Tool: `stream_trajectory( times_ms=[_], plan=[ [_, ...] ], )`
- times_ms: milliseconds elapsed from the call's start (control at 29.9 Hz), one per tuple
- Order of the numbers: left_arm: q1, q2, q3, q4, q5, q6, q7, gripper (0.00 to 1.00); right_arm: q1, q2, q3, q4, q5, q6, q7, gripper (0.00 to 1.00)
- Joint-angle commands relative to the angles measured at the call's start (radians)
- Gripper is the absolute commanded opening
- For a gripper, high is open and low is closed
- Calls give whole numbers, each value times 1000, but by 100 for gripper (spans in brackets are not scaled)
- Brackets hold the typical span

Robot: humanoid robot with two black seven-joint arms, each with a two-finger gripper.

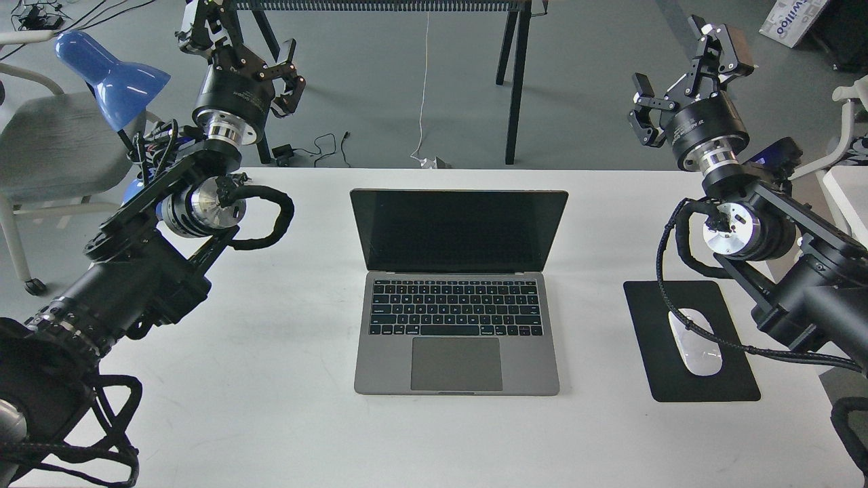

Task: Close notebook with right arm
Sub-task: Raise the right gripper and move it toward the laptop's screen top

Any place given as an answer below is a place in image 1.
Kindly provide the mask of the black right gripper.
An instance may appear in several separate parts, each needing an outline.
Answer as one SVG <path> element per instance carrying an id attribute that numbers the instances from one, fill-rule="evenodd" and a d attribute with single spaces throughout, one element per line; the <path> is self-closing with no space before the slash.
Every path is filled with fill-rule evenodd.
<path id="1" fill-rule="evenodd" d="M 688 16 L 688 25 L 698 45 L 686 82 L 676 81 L 657 97 L 647 75 L 633 74 L 636 94 L 627 120 L 642 146 L 660 148 L 666 140 L 680 170 L 710 171 L 738 163 L 736 155 L 747 147 L 746 127 L 726 90 L 753 74 L 755 62 L 738 28 L 697 15 Z M 661 127 L 652 121 L 653 110 L 663 112 Z"/>

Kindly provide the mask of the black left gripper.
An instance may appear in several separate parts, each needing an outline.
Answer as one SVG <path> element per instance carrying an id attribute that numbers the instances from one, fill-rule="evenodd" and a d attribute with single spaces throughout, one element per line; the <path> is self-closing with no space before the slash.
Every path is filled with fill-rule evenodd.
<path id="1" fill-rule="evenodd" d="M 264 135 L 270 106 L 278 118 L 298 108 L 306 79 L 294 64 L 294 38 L 280 44 L 278 59 L 269 66 L 245 44 L 235 46 L 235 12 L 229 2 L 186 1 L 176 39 L 181 52 L 210 59 L 192 114 L 202 129 L 233 121 L 243 126 L 236 129 L 238 143 L 251 145 Z M 284 81 L 279 95 L 272 82 L 276 79 Z"/>

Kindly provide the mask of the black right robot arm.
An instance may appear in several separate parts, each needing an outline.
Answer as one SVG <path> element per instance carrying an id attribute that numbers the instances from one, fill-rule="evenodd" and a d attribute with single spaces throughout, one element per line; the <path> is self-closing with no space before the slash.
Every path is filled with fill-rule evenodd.
<path id="1" fill-rule="evenodd" d="M 686 18 L 696 50 L 690 67 L 662 95 L 633 75 L 636 93 L 627 115 L 645 147 L 667 143 L 677 167 L 703 175 L 704 197 L 681 200 L 664 227 L 655 278 L 665 306 L 681 328 L 736 351 L 787 363 L 827 365 L 866 374 L 866 247 L 793 198 L 793 181 L 839 161 L 866 111 L 866 76 L 834 89 L 842 105 L 838 146 L 822 159 L 800 161 L 789 137 L 749 160 L 749 142 L 728 95 L 729 84 L 753 74 L 741 30 Z M 733 280 L 751 297 L 757 329 L 783 346 L 741 345 L 701 327 L 671 302 L 663 256 L 675 241 L 682 262 L 714 279 Z"/>

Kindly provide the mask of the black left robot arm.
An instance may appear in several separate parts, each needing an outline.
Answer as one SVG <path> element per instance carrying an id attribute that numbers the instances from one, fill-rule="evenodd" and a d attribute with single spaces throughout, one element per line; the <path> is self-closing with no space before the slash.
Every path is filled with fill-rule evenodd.
<path id="1" fill-rule="evenodd" d="M 306 81 L 278 46 L 264 13 L 289 1 L 189 1 L 176 32 L 183 52 L 208 61 L 193 124 L 170 121 L 127 140 L 143 186 L 85 247 L 91 266 L 19 323 L 2 319 L 2 485 L 47 464 L 106 460 L 136 484 L 138 451 L 126 435 L 142 384 L 104 375 L 118 340 L 143 338 L 207 299 L 208 269 L 227 248 L 276 244 L 294 203 L 239 173 L 245 145 L 260 144 L 269 115 L 294 113 Z"/>

